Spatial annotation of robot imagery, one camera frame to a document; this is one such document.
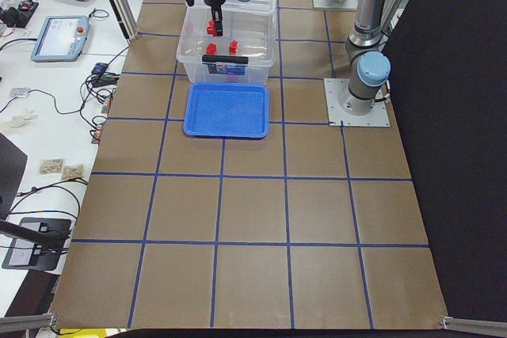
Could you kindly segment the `red block with stud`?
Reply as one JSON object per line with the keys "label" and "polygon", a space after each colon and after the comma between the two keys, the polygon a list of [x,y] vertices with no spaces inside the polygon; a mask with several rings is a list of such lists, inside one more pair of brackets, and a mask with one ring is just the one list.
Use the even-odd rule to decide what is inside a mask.
{"label": "red block with stud", "polygon": [[209,43],[206,48],[206,54],[207,55],[214,55],[217,51],[217,46],[214,43]]}
{"label": "red block with stud", "polygon": [[228,48],[229,53],[231,55],[236,55],[238,53],[238,49],[239,49],[239,42],[237,40],[232,40],[229,43],[229,48]]}
{"label": "red block with stud", "polygon": [[216,26],[215,26],[215,22],[212,19],[208,21],[206,33],[210,36],[219,36],[219,33],[218,33]]}

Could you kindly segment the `clear plastic box lid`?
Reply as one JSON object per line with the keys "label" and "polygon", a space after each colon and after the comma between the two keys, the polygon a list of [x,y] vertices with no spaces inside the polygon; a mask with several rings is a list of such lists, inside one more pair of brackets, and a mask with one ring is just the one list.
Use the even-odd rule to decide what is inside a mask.
{"label": "clear plastic box lid", "polygon": [[250,0],[240,2],[238,0],[226,0],[222,5],[223,12],[243,12],[254,14],[269,14],[276,10],[276,0]]}

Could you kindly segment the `clear plastic storage box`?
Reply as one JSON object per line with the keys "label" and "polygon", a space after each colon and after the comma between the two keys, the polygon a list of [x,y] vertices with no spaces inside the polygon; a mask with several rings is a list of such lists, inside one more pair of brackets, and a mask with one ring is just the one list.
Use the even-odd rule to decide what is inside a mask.
{"label": "clear plastic storage box", "polygon": [[[186,9],[181,35],[177,46],[177,60],[185,68],[191,82],[266,83],[276,58],[276,14],[223,12],[223,35],[206,33],[211,10],[196,4]],[[214,55],[231,55],[228,51],[232,40],[239,42],[236,55],[249,58],[247,65],[230,63],[202,63],[209,43],[217,46]]]}

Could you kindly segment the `blue plastic tray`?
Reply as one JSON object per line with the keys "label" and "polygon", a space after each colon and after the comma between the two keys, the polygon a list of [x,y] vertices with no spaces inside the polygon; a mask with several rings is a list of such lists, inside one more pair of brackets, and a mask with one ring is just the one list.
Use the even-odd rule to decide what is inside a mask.
{"label": "blue plastic tray", "polygon": [[183,130],[192,136],[263,139],[269,133],[269,89],[259,84],[194,83]]}

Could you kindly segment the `blue usb hub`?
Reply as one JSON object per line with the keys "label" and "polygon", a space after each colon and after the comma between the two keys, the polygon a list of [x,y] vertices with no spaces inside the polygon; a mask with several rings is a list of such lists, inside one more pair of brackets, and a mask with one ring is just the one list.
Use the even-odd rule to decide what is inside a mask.
{"label": "blue usb hub", "polygon": [[108,69],[109,65],[107,63],[96,63],[91,70],[91,74],[94,75],[102,75]]}

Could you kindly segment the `near teach pendant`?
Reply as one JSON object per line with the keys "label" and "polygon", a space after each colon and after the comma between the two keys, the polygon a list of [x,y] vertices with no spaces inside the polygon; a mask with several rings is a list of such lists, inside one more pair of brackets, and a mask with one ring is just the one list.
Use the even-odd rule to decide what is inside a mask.
{"label": "near teach pendant", "polygon": [[46,17],[31,60],[43,62],[74,62],[81,55],[90,30],[87,16]]}

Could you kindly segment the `bag of small parts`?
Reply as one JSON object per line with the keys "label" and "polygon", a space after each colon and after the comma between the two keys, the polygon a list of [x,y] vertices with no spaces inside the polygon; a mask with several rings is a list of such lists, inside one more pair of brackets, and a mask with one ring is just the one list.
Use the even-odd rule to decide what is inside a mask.
{"label": "bag of small parts", "polygon": [[61,173],[64,167],[64,160],[62,158],[44,159],[40,162],[39,174],[55,174]]}

